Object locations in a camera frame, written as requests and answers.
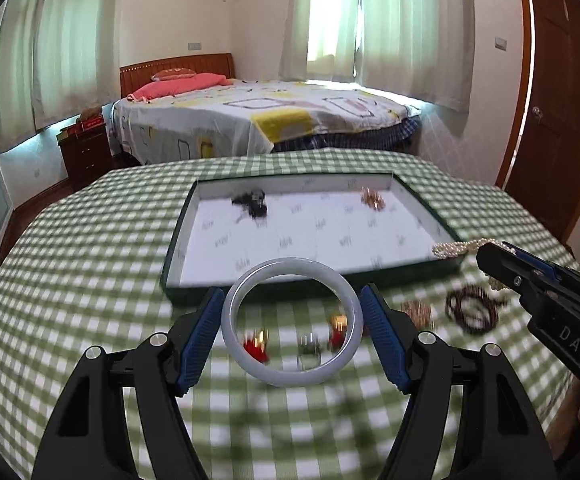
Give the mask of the red and gold pendant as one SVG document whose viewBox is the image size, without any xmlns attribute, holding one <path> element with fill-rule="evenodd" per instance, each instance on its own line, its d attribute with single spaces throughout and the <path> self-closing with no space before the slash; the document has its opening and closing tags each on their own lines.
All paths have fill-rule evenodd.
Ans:
<svg viewBox="0 0 580 480">
<path fill-rule="evenodd" d="M 262 364 L 267 364 L 269 362 L 269 356 L 267 353 L 269 335 L 265 328 L 260 328 L 255 330 L 254 333 L 248 334 L 242 342 L 243 349 L 251 356 L 255 361 Z"/>
</svg>

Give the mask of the red knot tassel charm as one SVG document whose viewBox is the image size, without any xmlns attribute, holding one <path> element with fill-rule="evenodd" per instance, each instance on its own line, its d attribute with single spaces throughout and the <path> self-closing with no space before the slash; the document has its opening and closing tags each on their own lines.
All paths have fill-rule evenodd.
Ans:
<svg viewBox="0 0 580 480">
<path fill-rule="evenodd" d="M 347 333 L 347 316 L 337 313 L 330 316 L 330 334 L 328 338 L 328 349 L 331 352 L 338 352 L 343 347 Z"/>
</svg>

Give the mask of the pale jade bangle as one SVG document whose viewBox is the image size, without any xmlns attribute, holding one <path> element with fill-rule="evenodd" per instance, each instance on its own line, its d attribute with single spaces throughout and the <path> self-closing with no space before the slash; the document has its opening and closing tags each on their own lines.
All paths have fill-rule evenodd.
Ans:
<svg viewBox="0 0 580 480">
<path fill-rule="evenodd" d="M 329 309 L 347 316 L 338 352 L 327 348 Z M 247 375 L 273 387 L 305 388 L 326 382 L 352 361 L 363 340 L 363 312 L 339 272 L 314 260 L 284 257 L 253 266 L 232 284 L 220 328 L 231 359 Z M 260 328 L 269 335 L 267 364 L 242 346 Z"/>
</svg>

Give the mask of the rose gold pearl brooch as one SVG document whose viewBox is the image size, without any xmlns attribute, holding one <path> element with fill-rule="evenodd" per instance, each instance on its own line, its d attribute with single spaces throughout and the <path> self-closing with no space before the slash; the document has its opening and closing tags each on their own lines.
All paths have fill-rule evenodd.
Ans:
<svg viewBox="0 0 580 480">
<path fill-rule="evenodd" d="M 360 201 L 374 211 L 383 211 L 385 201 L 381 194 L 373 188 L 362 188 Z"/>
</svg>

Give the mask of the black cord pendant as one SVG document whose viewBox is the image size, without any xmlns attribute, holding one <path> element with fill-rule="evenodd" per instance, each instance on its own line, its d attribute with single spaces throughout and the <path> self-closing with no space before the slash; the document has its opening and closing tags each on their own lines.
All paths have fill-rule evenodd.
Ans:
<svg viewBox="0 0 580 480">
<path fill-rule="evenodd" d="M 265 203 L 266 194 L 261 188 L 253 188 L 249 192 L 244 192 L 232 198 L 233 206 L 241 209 L 235 222 L 239 223 L 249 217 L 255 221 L 267 218 L 267 204 Z"/>
</svg>

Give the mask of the dark green jewelry tray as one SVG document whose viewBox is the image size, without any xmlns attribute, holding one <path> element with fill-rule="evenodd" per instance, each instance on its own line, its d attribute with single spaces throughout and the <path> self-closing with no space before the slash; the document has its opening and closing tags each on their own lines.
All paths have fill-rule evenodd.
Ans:
<svg viewBox="0 0 580 480">
<path fill-rule="evenodd" d="M 231 200 L 261 188 L 267 218 L 235 222 Z M 385 207 L 360 201 L 377 190 Z M 318 261 L 354 289 L 437 281 L 459 271 L 459 257 L 432 249 L 459 236 L 439 211 L 393 172 L 317 172 L 198 180 L 181 209 L 160 284 L 179 307 L 197 304 L 213 287 L 227 290 L 247 270 L 276 258 Z"/>
</svg>

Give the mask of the brown wooden door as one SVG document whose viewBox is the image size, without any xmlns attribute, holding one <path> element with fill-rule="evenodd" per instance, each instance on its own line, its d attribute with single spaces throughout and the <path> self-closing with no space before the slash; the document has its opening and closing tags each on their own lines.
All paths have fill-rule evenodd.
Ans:
<svg viewBox="0 0 580 480">
<path fill-rule="evenodd" d="M 560 242 L 580 218 L 580 0 L 521 0 L 521 79 L 496 183 Z"/>
</svg>

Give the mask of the dark wooden nightstand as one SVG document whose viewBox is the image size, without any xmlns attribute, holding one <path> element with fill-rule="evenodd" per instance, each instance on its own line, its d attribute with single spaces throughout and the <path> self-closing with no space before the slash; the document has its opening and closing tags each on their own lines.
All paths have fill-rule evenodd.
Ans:
<svg viewBox="0 0 580 480">
<path fill-rule="evenodd" d="M 74 191 L 90 185 L 114 169 L 105 122 L 58 143 L 67 177 Z"/>
</svg>

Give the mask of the bed with patterned quilt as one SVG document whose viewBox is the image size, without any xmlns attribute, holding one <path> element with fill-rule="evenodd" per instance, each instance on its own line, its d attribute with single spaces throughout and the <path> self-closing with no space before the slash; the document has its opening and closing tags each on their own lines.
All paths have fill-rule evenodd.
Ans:
<svg viewBox="0 0 580 480">
<path fill-rule="evenodd" d="M 401 151 L 419 107 L 390 92 L 322 81 L 233 81 L 154 100 L 117 101 L 113 138 L 143 165 L 319 148 Z"/>
</svg>

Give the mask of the pink pillow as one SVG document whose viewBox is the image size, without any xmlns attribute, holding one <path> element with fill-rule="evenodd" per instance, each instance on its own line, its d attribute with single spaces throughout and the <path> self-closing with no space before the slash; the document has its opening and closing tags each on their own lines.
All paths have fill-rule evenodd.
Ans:
<svg viewBox="0 0 580 480">
<path fill-rule="evenodd" d="M 152 81 L 138 90 L 130 92 L 126 99 L 128 101 L 150 102 L 164 96 L 179 96 L 183 93 L 231 86 L 232 84 L 233 81 L 224 75 L 201 73 L 190 77 Z"/>
</svg>

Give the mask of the right window curtain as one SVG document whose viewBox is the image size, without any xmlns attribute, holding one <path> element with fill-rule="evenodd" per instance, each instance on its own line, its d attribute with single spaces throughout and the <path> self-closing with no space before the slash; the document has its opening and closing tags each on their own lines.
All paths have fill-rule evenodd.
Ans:
<svg viewBox="0 0 580 480">
<path fill-rule="evenodd" d="M 280 75 L 468 112 L 474 0 L 289 0 Z"/>
</svg>

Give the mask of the window curtain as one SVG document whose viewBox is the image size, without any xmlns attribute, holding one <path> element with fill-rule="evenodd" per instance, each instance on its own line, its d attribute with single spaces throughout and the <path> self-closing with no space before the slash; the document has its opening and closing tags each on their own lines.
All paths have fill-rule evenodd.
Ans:
<svg viewBox="0 0 580 480">
<path fill-rule="evenodd" d="M 289 0 L 280 75 L 468 112 L 474 0 Z"/>
<path fill-rule="evenodd" d="M 6 0 L 0 152 L 119 97 L 117 0 Z"/>
</svg>

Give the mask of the wooden headboard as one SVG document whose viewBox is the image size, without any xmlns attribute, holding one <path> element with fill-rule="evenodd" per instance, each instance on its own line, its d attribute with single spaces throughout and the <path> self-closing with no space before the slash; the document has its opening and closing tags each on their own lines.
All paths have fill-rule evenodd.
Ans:
<svg viewBox="0 0 580 480">
<path fill-rule="evenodd" d="M 231 53 L 204 53 L 197 55 L 161 58 L 122 66 L 119 69 L 120 96 L 125 98 L 129 93 L 148 84 L 152 77 L 162 70 L 186 68 L 195 73 L 215 73 L 227 78 L 235 78 L 235 62 Z"/>
</svg>

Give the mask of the patterned cushion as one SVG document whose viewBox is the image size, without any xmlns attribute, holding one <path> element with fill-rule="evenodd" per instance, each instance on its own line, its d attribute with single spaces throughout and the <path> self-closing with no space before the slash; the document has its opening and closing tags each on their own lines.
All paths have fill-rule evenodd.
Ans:
<svg viewBox="0 0 580 480">
<path fill-rule="evenodd" d="M 197 73 L 194 70 L 186 67 L 166 68 L 166 70 L 159 70 L 152 77 L 152 81 L 168 81 L 176 79 L 186 79 L 194 77 Z"/>
</svg>

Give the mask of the left window curtain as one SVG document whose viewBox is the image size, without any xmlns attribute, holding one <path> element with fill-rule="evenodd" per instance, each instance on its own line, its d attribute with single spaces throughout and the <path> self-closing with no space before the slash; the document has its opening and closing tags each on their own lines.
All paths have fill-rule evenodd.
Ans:
<svg viewBox="0 0 580 480">
<path fill-rule="evenodd" d="M 117 0 L 6 0 L 0 152 L 119 97 Z"/>
</svg>

